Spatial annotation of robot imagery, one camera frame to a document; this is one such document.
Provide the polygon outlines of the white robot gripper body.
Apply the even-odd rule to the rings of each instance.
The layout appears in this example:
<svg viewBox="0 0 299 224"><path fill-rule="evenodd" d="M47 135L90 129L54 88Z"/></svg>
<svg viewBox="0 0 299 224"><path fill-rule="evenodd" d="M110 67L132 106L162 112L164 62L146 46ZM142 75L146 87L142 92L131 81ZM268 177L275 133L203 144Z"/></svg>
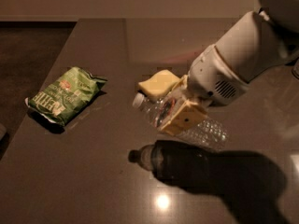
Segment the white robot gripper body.
<svg viewBox="0 0 299 224"><path fill-rule="evenodd" d="M210 45L192 62L187 87L213 105L229 105L246 93L249 85L226 64L217 47Z"/></svg>

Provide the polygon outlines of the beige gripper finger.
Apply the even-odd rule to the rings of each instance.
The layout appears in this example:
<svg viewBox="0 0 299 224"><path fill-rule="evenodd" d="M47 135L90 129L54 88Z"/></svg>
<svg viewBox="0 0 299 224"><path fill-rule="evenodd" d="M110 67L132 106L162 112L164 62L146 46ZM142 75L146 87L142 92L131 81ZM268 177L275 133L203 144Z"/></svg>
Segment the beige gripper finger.
<svg viewBox="0 0 299 224"><path fill-rule="evenodd" d="M172 91L175 91L175 90L185 91L188 87L187 81L188 81L188 76L187 75L182 76L180 78L179 82L174 85L174 87L172 88Z"/></svg>
<svg viewBox="0 0 299 224"><path fill-rule="evenodd" d="M179 99L162 120L158 130L177 135L189 130L207 118L207 112L198 100Z"/></svg>

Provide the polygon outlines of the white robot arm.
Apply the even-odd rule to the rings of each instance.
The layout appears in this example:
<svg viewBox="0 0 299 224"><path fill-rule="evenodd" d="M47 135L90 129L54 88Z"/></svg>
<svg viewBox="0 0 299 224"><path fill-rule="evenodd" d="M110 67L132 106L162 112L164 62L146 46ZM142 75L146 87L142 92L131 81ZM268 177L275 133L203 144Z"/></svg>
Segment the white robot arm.
<svg viewBox="0 0 299 224"><path fill-rule="evenodd" d="M156 127L170 135L207 118L210 105L228 105L265 70L298 58L299 0L259 0L259 12L246 13L207 47L164 98Z"/></svg>

